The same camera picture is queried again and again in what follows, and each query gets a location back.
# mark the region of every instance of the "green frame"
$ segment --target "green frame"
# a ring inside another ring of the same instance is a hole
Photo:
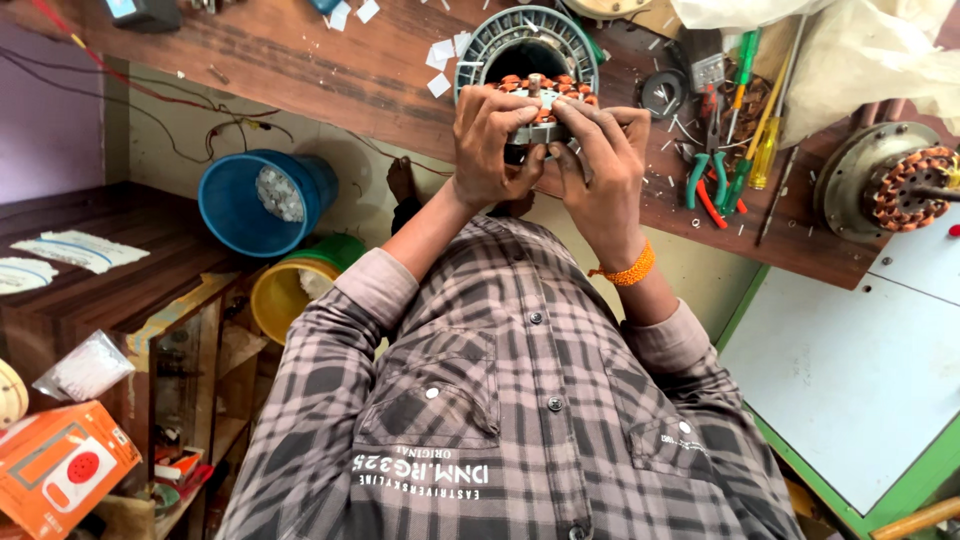
[[[717,340],[716,349],[722,352],[730,342],[733,332],[743,319],[760,286],[770,272],[770,265],[764,264],[756,272],[753,282],[747,288],[740,305],[733,312],[730,323]],[[771,447],[784,461],[804,479],[807,485],[832,510],[837,517],[857,536],[869,540],[870,532],[889,525],[916,511],[936,489],[960,468],[960,415],[950,421],[940,435],[926,448],[909,469],[903,473],[866,515],[851,508],[833,488],[820,477],[810,465],[770,427],[763,418],[750,408],[749,400],[745,408],[754,414],[756,426]]]

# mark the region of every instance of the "shirt pocket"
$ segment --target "shirt pocket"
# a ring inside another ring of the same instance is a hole
[[[373,446],[485,449],[499,445],[494,337],[443,329],[405,336],[380,358],[355,441]]]
[[[601,355],[634,467],[712,481],[708,451],[695,426],[677,412],[636,359],[614,350]]]

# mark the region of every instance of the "wrist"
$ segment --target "wrist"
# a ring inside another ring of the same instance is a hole
[[[465,218],[465,221],[469,221],[471,217],[479,213],[480,210],[486,206],[474,203],[463,195],[461,190],[457,188],[456,175],[451,176],[450,179],[444,183],[435,198],[439,198],[453,213]]]
[[[597,255],[597,260],[601,266],[603,266],[604,271],[615,274],[629,270],[636,260],[640,258],[646,245],[646,235],[639,233],[619,243],[613,249],[596,251],[595,254]]]

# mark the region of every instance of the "plaid shirt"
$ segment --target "plaid shirt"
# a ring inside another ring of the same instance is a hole
[[[801,538],[741,400],[685,303],[618,326],[556,236],[477,217],[291,326],[218,538]]]

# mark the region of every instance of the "wooden workbench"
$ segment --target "wooden workbench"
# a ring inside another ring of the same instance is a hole
[[[190,80],[445,161],[453,161],[453,96],[449,90],[434,99],[426,87],[437,73],[423,63],[430,44],[464,30],[472,31],[495,12],[515,5],[511,0],[491,0],[483,11],[483,0],[451,0],[448,12],[439,0],[425,4],[378,0],[381,10],[368,24],[351,15],[346,31],[341,33],[327,29],[306,0],[251,1],[217,15],[184,9],[184,24],[178,32],[145,36],[113,28],[103,0],[49,1],[95,51],[169,73],[182,71]],[[3,5],[0,17],[64,38],[29,0]],[[671,63],[662,50],[666,39],[650,50],[656,36],[646,29],[623,20],[603,30],[587,26],[598,44],[612,54],[600,68],[599,96],[604,107],[631,105],[635,80],[654,72],[654,57],[660,66]],[[938,44],[955,48],[958,41],[960,8],[955,7]],[[230,79],[228,85],[207,72],[211,64]],[[451,61],[445,71],[451,81],[454,68]],[[692,114],[692,105],[688,104],[681,117],[692,119]],[[908,104],[902,119],[915,118],[916,112]],[[921,121],[940,132],[945,144],[957,143],[957,137],[948,136],[939,119],[924,117]],[[847,138],[851,124],[848,119],[804,141],[787,194],[777,207],[762,247],[757,248],[756,236],[773,188],[748,190],[744,200],[750,211],[732,216],[726,230],[717,230],[699,204],[695,210],[683,207],[688,166],[672,145],[660,150],[680,134],[677,129],[666,131],[669,122],[656,121],[647,153],[649,184],[644,186],[642,222],[817,280],[854,288],[882,244],[853,244],[821,226],[812,212],[810,182],[810,172],[819,172],[840,141]],[[775,165],[777,174],[782,171],[784,154],[781,152]],[[541,191],[559,194],[556,174],[555,167],[548,168],[540,183]],[[668,177],[673,177],[674,187]],[[700,219],[699,228],[692,227],[694,218]]]

